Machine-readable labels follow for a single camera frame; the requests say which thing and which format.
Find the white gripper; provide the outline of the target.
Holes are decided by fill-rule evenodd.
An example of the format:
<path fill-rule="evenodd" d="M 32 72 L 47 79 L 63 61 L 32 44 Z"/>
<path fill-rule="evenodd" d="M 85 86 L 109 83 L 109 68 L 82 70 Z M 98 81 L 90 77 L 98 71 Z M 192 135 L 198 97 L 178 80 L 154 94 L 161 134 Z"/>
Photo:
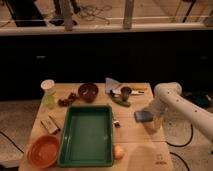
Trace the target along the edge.
<path fill-rule="evenodd" d="M 164 114 L 166 105 L 159 98 L 154 98 L 146 107 L 144 112 L 148 112 L 153 116 L 153 129 L 158 131 L 162 126 L 162 115 Z"/>

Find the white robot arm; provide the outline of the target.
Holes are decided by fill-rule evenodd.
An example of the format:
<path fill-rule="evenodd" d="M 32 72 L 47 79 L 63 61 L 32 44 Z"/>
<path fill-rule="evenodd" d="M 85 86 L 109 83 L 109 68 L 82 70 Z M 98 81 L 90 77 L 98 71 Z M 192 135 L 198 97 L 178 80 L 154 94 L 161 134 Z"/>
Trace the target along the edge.
<path fill-rule="evenodd" d="M 167 107 L 182 114 L 196 129 L 213 143 L 213 114 L 181 96 L 182 87 L 177 82 L 159 83 L 154 87 L 153 100 L 143 108 L 157 119 Z"/>

